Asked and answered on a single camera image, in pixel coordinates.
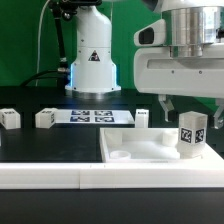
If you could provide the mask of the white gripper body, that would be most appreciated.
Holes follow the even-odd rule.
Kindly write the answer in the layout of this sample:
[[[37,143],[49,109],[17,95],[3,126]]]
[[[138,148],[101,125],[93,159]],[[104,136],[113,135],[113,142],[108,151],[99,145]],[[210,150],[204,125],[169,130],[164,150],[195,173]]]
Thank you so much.
[[[171,58],[168,47],[141,48],[134,84],[142,93],[224,98],[224,44],[207,45],[195,58]]]

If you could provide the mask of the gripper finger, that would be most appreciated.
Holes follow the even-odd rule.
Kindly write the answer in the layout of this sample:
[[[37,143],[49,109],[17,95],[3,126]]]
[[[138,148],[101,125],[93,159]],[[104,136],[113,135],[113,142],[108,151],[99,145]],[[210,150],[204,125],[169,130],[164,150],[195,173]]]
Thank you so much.
[[[175,110],[170,97],[164,94],[159,94],[158,100],[164,111],[165,121],[172,122],[174,120]]]
[[[213,115],[213,127],[220,129],[224,126],[224,98],[216,100],[217,110]]]

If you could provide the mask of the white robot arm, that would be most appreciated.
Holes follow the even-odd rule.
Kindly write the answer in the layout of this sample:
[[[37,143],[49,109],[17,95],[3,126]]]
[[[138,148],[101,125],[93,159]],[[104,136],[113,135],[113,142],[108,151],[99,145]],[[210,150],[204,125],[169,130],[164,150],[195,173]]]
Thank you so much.
[[[224,126],[224,0],[142,0],[160,15],[134,34],[134,84],[159,96],[165,116],[174,114],[171,95],[214,98],[213,126]],[[71,89],[81,95],[117,91],[111,60],[111,21],[95,3],[77,9],[77,58]]]

